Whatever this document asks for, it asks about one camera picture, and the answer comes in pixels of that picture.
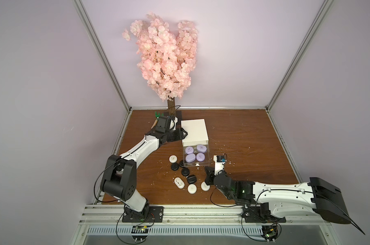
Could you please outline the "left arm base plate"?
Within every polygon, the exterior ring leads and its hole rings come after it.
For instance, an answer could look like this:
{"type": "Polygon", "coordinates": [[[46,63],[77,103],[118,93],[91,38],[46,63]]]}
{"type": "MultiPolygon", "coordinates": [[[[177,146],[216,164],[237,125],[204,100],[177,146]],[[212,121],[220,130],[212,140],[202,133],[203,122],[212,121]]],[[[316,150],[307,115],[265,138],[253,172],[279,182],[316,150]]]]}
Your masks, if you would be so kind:
{"type": "Polygon", "coordinates": [[[163,219],[163,206],[147,206],[141,212],[136,212],[130,207],[124,207],[123,223],[161,223],[163,219]]]}

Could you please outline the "white three-drawer cabinet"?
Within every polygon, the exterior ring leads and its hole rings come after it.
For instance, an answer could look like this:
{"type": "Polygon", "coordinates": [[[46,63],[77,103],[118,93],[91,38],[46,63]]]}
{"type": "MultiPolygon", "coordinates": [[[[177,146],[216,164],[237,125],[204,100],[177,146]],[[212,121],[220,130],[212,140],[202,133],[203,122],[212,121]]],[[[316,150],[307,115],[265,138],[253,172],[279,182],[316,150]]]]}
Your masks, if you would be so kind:
{"type": "Polygon", "coordinates": [[[182,140],[184,147],[209,144],[205,119],[183,120],[181,127],[188,133],[182,140]]]}

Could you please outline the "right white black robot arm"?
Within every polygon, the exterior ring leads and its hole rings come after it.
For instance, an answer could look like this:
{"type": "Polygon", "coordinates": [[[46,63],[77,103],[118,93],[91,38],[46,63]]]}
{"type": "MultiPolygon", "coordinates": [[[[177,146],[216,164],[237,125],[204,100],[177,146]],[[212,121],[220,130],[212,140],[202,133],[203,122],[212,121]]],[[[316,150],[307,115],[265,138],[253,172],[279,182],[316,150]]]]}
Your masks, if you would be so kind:
{"type": "Polygon", "coordinates": [[[255,222],[277,223],[288,216],[319,216],[334,224],[360,226],[349,216],[340,188],[311,177],[309,182],[281,185],[238,181],[221,169],[205,167],[205,183],[226,199],[243,207],[242,217],[255,222]]]}

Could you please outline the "purple earphone case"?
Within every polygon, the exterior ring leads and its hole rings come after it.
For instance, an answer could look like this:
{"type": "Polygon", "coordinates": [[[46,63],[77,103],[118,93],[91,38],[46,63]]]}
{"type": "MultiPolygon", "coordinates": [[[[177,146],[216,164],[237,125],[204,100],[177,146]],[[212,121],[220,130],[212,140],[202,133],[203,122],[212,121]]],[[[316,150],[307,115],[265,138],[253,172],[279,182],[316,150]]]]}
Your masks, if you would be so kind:
{"type": "Polygon", "coordinates": [[[207,152],[207,146],[205,145],[197,145],[196,146],[196,149],[198,151],[198,153],[206,153],[207,152]]]}
{"type": "Polygon", "coordinates": [[[196,160],[197,160],[197,162],[203,162],[203,161],[205,161],[205,154],[204,153],[198,153],[196,155],[196,160]]]}
{"type": "Polygon", "coordinates": [[[194,148],[193,148],[192,146],[188,146],[188,147],[186,147],[186,149],[185,149],[185,153],[186,153],[187,155],[193,154],[193,153],[194,153],[194,148]]]}
{"type": "Polygon", "coordinates": [[[192,163],[196,160],[196,155],[194,153],[187,154],[185,159],[186,159],[186,163],[192,163]]]}

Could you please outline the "clear drawer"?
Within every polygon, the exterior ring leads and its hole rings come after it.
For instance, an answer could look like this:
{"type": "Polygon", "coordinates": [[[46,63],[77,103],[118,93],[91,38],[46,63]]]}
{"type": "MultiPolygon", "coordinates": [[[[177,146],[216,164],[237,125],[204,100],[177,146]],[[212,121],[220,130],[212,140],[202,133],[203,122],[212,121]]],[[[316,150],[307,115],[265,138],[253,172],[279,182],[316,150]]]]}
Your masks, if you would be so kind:
{"type": "MultiPolygon", "coordinates": [[[[196,146],[197,145],[193,145],[192,147],[194,148],[194,154],[195,155],[197,155],[198,154],[198,151],[197,151],[197,149],[196,149],[196,146]]],[[[186,153],[185,153],[185,149],[186,149],[186,147],[188,147],[188,146],[185,146],[185,147],[183,147],[183,161],[184,161],[184,165],[185,165],[185,167],[193,167],[193,166],[206,166],[206,165],[210,165],[210,154],[209,154],[209,145],[208,144],[206,144],[205,146],[207,146],[207,152],[206,153],[204,153],[205,154],[205,161],[203,161],[203,162],[197,162],[197,160],[195,160],[194,162],[192,162],[192,163],[186,163],[186,159],[185,159],[185,157],[186,157],[186,153]]]]}

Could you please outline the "purple earphone case top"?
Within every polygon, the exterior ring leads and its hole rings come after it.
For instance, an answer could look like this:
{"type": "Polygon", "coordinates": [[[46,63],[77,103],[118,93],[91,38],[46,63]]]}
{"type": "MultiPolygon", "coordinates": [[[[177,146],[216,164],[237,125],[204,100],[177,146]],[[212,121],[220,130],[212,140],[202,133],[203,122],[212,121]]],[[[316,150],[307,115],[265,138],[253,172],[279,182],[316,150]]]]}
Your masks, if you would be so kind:
{"type": "Polygon", "coordinates": [[[192,146],[188,146],[188,147],[186,147],[186,149],[185,149],[185,153],[186,153],[187,155],[193,154],[193,153],[194,153],[194,148],[193,148],[192,146]]]}

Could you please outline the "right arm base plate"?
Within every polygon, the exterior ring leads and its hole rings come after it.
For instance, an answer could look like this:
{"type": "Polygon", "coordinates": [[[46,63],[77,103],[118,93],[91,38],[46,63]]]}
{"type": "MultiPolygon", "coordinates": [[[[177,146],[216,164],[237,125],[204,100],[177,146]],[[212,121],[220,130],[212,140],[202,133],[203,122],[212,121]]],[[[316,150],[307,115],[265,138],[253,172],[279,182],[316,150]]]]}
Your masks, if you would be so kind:
{"type": "Polygon", "coordinates": [[[248,207],[243,209],[241,215],[246,223],[286,223],[286,218],[277,218],[266,207],[248,207]]]}

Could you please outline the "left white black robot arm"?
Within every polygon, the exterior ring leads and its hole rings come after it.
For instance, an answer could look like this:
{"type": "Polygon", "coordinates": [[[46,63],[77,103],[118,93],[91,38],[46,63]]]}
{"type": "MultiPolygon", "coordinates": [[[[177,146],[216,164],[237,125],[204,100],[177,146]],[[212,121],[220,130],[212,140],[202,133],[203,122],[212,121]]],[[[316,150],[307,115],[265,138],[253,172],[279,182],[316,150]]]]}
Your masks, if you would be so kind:
{"type": "Polygon", "coordinates": [[[178,126],[178,122],[179,119],[173,115],[159,116],[156,124],[144,134],[138,144],[119,156],[112,155],[108,158],[101,173],[100,190],[124,203],[127,215],[136,215],[140,219],[149,216],[149,202],[136,189],[137,169],[162,145],[187,137],[187,131],[178,126]]]}

